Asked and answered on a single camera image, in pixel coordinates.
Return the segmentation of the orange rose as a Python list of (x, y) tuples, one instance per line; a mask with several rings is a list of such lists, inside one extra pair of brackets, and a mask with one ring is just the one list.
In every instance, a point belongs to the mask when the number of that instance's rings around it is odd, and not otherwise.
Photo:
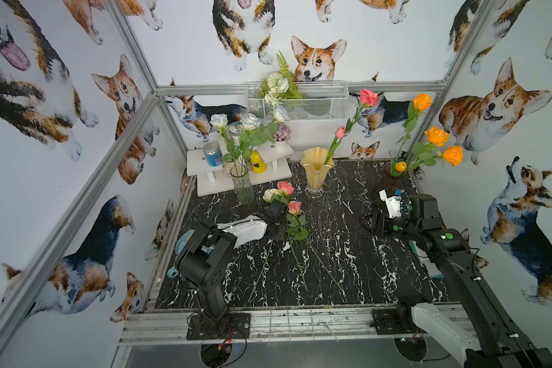
[(407, 118), (403, 123), (404, 135), (397, 141), (397, 143), (400, 144), (400, 147), (395, 156), (395, 161), (400, 160), (403, 154), (403, 147), (405, 147), (406, 143), (411, 139), (411, 133), (415, 130), (420, 116), (431, 105), (432, 97), (428, 94), (418, 94), (416, 98), (409, 103)]
[(407, 162), (407, 170), (415, 170), (421, 166), (433, 167), (439, 160), (443, 160), (443, 154), (438, 148), (449, 140), (449, 133), (438, 127), (431, 127), (425, 132), (425, 136), (424, 143), (415, 143), (412, 159)]
[(433, 167), (437, 162), (456, 167), (462, 163), (463, 158), (464, 153), (461, 147), (452, 146), (439, 152), (429, 145), (424, 145), (420, 152), (407, 164), (406, 169), (415, 170), (421, 166)]

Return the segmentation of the small pink tulip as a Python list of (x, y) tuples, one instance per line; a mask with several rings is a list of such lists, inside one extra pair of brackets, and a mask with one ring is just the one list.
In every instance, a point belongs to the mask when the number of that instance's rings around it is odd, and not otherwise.
[(324, 161), (324, 165), (328, 165), (331, 159), (334, 157), (335, 151), (340, 146), (343, 138), (346, 136), (346, 127), (339, 127), (335, 132), (334, 140), (328, 150), (328, 155)]

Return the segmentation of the orange rose top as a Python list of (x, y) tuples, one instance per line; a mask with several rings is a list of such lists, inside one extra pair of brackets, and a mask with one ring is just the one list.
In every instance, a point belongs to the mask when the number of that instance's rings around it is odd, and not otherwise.
[(403, 147), (405, 147), (406, 143), (411, 139), (411, 133), (415, 130), (420, 116), (431, 105), (432, 97), (428, 94), (418, 94), (416, 98), (409, 103), (407, 118), (403, 123), (404, 135), (397, 141), (397, 143), (400, 144), (400, 147), (395, 156), (395, 161), (400, 160), (403, 154)]

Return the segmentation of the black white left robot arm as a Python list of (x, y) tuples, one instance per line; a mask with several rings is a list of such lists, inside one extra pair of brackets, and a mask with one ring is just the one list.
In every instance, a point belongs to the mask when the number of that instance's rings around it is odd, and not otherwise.
[(195, 291), (198, 311), (189, 319), (187, 340), (249, 338), (251, 314), (231, 312), (224, 298), (225, 273), (236, 248), (263, 238), (282, 240), (287, 214), (288, 206), (276, 200), (235, 222), (203, 221), (179, 239), (167, 277)]

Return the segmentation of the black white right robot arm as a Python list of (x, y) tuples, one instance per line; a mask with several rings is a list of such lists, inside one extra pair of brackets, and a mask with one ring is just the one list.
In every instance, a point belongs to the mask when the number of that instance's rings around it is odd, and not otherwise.
[(423, 296), (402, 297), (396, 325), (429, 334), (463, 367), (552, 367), (552, 352), (521, 331), (476, 268), (476, 255), (460, 233), (445, 228), (433, 196), (380, 190), (362, 219), (372, 236), (414, 242), (459, 293), (474, 331), (467, 332)]

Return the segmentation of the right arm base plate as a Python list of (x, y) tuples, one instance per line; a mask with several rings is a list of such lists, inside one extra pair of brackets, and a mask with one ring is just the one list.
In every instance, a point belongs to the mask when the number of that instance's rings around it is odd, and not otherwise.
[(419, 305), (413, 305), (409, 307), (400, 307), (394, 309), (373, 309), (371, 311), (371, 317), (373, 321), (370, 326), (379, 335), (398, 335), (408, 334), (414, 335), (415, 332), (420, 334), (427, 334), (427, 331), (415, 325), (415, 319), (412, 316), (412, 312), (415, 307)]

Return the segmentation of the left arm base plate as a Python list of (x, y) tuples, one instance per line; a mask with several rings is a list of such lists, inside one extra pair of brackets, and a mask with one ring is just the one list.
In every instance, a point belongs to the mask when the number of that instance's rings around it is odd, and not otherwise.
[(213, 320), (205, 314), (192, 314), (188, 320), (187, 340), (246, 340), (250, 335), (251, 314), (230, 313)]

